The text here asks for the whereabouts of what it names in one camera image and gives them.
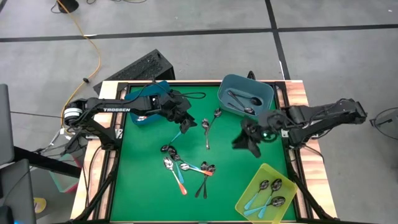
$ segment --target yellow plastic tray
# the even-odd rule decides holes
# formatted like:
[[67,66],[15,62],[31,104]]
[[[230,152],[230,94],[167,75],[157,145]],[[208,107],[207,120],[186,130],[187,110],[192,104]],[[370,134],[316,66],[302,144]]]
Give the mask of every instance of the yellow plastic tray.
[[[258,213],[260,212],[260,210],[248,216],[243,215],[243,212],[246,211],[244,209],[245,204],[247,204],[250,199],[252,199],[253,196],[259,191],[260,183],[263,180],[268,180],[269,186],[265,190],[259,192],[256,199],[250,206],[250,209],[258,208],[265,204],[272,191],[271,183],[278,178],[282,179],[282,187],[272,194],[272,198],[276,196],[283,196],[286,198],[286,202],[281,207],[273,207],[272,205],[268,206],[264,214],[264,218],[262,219],[258,218]],[[296,194],[296,191],[297,186],[295,183],[290,181],[281,173],[277,172],[270,165],[262,164],[259,170],[254,175],[253,179],[250,181],[250,184],[248,185],[246,190],[243,192],[241,198],[236,203],[235,210],[249,221],[277,224],[280,223],[280,221],[282,220],[287,208],[289,207],[294,198],[294,195]]]

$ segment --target green tabletop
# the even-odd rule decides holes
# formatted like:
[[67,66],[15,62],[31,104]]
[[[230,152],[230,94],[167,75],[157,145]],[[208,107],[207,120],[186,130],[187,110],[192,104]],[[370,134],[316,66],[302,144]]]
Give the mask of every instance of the green tabletop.
[[[218,86],[172,88],[181,93],[202,91],[207,94],[202,100],[190,99],[192,107],[188,112],[198,126],[190,128],[172,145],[190,164],[200,167],[203,161],[207,161],[216,165],[216,172],[207,181],[208,198],[203,198],[203,191],[195,198],[203,182],[203,174],[182,170],[188,191],[184,196],[171,171],[163,165],[162,159],[169,155],[161,153],[160,148],[178,133],[178,125],[162,118],[145,126],[136,126],[127,116],[111,221],[246,220],[234,206],[260,165],[267,163],[287,176],[281,139],[270,144],[262,143],[259,159],[248,150],[234,150],[231,142],[240,133],[242,117],[224,111],[210,129],[211,149],[207,150],[200,123],[203,118],[213,119],[213,112],[218,107]],[[292,204],[283,220],[295,220]]]

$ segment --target metal spoon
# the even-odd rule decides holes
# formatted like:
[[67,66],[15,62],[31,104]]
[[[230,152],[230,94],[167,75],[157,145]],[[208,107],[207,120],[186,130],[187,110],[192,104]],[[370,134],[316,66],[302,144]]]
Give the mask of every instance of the metal spoon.
[[185,189],[185,187],[184,187],[184,185],[182,185],[181,183],[180,183],[180,181],[178,180],[178,178],[177,178],[177,176],[175,175],[175,172],[174,172],[174,170],[173,170],[173,161],[171,160],[171,159],[169,159],[168,157],[165,157],[165,158],[163,158],[163,163],[164,163],[164,166],[166,166],[166,168],[168,169],[168,170],[171,170],[172,171],[172,173],[173,173],[173,175],[174,175],[174,177],[175,177],[175,180],[177,181],[177,183],[178,183],[178,186],[180,187],[180,190],[181,190],[181,193],[183,194],[183,195],[186,195],[187,194],[187,190]]
[[209,130],[209,128],[210,128],[210,125],[209,125],[209,121],[205,118],[205,119],[203,119],[203,121],[201,122],[201,126],[205,129],[205,136],[206,136],[206,149],[210,149],[210,146],[209,146],[209,138],[208,138],[208,130]]
[[[271,190],[272,190],[272,191],[271,191],[271,195],[269,196],[269,198],[268,198],[268,200],[267,200],[267,202],[266,202],[265,205],[267,205],[269,199],[271,199],[272,194],[273,194],[275,191],[279,190],[281,187],[282,187],[282,180],[281,180],[281,179],[278,178],[278,179],[276,179],[276,180],[273,181],[273,183],[271,184]],[[266,212],[266,206],[259,212],[258,217],[259,217],[259,218],[263,218],[265,212]]]
[[262,105],[261,100],[259,98],[255,97],[255,96],[254,97],[249,97],[249,96],[239,95],[239,94],[236,94],[236,93],[235,93],[235,95],[238,96],[238,97],[250,99],[250,103],[253,104],[253,105],[256,105],[256,106],[261,106]]
[[234,109],[238,110],[238,111],[242,111],[243,113],[246,113],[245,111],[243,111],[241,108],[238,108],[237,106],[233,105],[232,103],[228,103],[228,105],[232,106]]
[[169,147],[172,147],[171,144],[176,140],[179,136],[181,135],[181,131],[167,144],[164,145],[160,148],[161,152],[167,152],[169,150]]
[[[214,174],[214,172],[216,171],[216,166],[215,165],[210,165],[210,166],[207,167],[206,170],[208,172],[211,172],[212,174]],[[203,181],[203,183],[205,183],[205,187],[203,188],[203,198],[204,199],[207,199],[207,189],[206,189],[207,177],[208,177],[208,175],[205,176],[205,180]]]
[[256,199],[257,195],[259,194],[259,192],[261,190],[265,190],[266,188],[268,188],[268,186],[269,186],[269,181],[268,180],[263,180],[260,183],[259,191],[253,196],[253,198],[250,199],[250,201],[247,204],[245,204],[244,209],[246,209],[246,210],[249,209],[251,204],[254,202],[254,200]]
[[[175,157],[175,155],[178,155],[177,154],[177,150],[173,146],[169,146],[168,152],[169,152],[169,155],[170,155],[171,158]],[[199,169],[196,166],[194,166],[192,164],[189,164],[185,160],[181,159],[180,155],[178,155],[178,157],[175,157],[175,159],[177,159],[177,158],[178,158],[179,161],[188,164],[190,167],[195,168],[195,169]]]
[[215,120],[216,118],[219,118],[219,117],[221,116],[222,113],[223,113],[223,112],[221,111],[220,108],[217,108],[216,110],[214,110],[214,118],[213,118],[213,120],[211,121],[211,123],[210,123],[210,125],[209,125],[209,129],[207,130],[207,132],[210,130],[211,125],[213,124],[214,120]]
[[239,105],[241,105],[243,107],[243,111],[251,114],[251,115],[255,115],[256,113],[254,112],[253,108],[249,108],[249,107],[245,107],[243,105],[243,103],[236,97],[235,93],[233,93],[231,90],[228,90],[228,95],[232,96],[232,98],[239,103]]
[[245,212],[243,212],[243,215],[248,216],[253,214],[254,212],[260,210],[260,209],[264,209],[264,213],[265,213],[265,209],[267,208],[267,206],[272,205],[274,207],[281,207],[284,203],[286,202],[285,197],[283,196],[276,196],[271,200],[271,203],[266,203],[264,206],[252,209],[252,210],[247,210]]
[[177,168],[178,179],[180,179],[181,184],[183,184],[184,183],[184,178],[182,177],[182,173],[180,171],[180,168],[178,168],[178,164],[177,164],[177,161],[181,161],[180,155],[174,154],[174,155],[171,156],[171,158],[176,162],[175,166]]
[[[206,170],[209,170],[209,171],[212,170],[213,172],[216,171],[216,166],[215,166],[215,165],[207,166],[207,163],[206,163],[206,165],[203,165],[204,163],[206,163],[206,162],[202,162],[202,166],[200,166],[201,168],[206,168]],[[203,183],[201,184],[201,186],[199,187],[199,189],[197,190],[197,192],[196,192],[196,194],[195,194],[195,197],[198,197],[199,194],[200,194],[201,188],[202,188],[203,186],[206,186],[207,177],[208,177],[208,176],[205,175],[205,179],[204,179]]]
[[188,164],[186,164],[186,163],[181,163],[181,164],[180,164],[180,168],[181,168],[182,170],[189,170],[189,169],[191,169],[191,170],[194,170],[194,171],[197,171],[197,172],[201,172],[202,174],[213,175],[213,173],[210,172],[210,171],[195,169],[195,168],[190,167],[190,166],[189,166]]

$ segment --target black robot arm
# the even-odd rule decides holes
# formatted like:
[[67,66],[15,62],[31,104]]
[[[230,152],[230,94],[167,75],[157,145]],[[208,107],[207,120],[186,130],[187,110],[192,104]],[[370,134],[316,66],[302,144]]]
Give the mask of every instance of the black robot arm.
[[196,126],[188,114],[189,101],[179,92],[171,90],[164,95],[139,96],[133,100],[107,100],[98,98],[79,99],[67,105],[64,123],[70,128],[81,129],[99,137],[103,149],[117,149],[121,143],[116,139],[113,128],[105,128],[93,117],[97,113],[134,113],[138,116],[159,114],[168,121],[180,124],[184,134]]
[[288,131],[290,146],[299,147],[316,134],[322,135],[341,124],[361,124],[366,117],[361,104],[353,99],[340,99],[316,107],[289,106],[260,114],[258,123],[244,118],[241,134],[233,141],[233,147],[249,149],[254,156],[260,157],[257,144],[275,141],[282,130]]

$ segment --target gray floor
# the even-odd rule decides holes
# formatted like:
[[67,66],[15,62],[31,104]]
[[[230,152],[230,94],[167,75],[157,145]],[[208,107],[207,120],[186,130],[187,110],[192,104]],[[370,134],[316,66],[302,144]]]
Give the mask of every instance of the gray floor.
[[[79,3],[73,14],[86,34],[270,27],[263,0]],[[53,4],[51,0],[8,0],[0,13],[0,38],[78,35],[68,16],[50,12]],[[395,0],[272,0],[272,6],[278,27],[398,23]],[[370,118],[397,106],[398,29],[294,32],[282,33],[280,38],[290,76],[304,81],[311,105],[354,98]],[[159,49],[173,64],[177,79],[221,79],[230,73],[245,75],[249,70],[258,78],[282,78],[270,33],[103,39],[95,43],[103,66],[94,84],[153,49]],[[0,43],[0,82],[9,85],[13,111],[58,116],[67,97],[96,63],[95,52],[85,40]],[[90,86],[78,96],[95,96]],[[60,126],[56,118],[20,114],[13,114],[12,122],[15,144],[31,150],[48,144]],[[358,222],[396,223],[398,143],[366,122],[338,127],[320,144],[338,216]],[[51,201],[39,223],[65,221],[73,195],[57,193],[43,170],[34,172],[35,194]]]

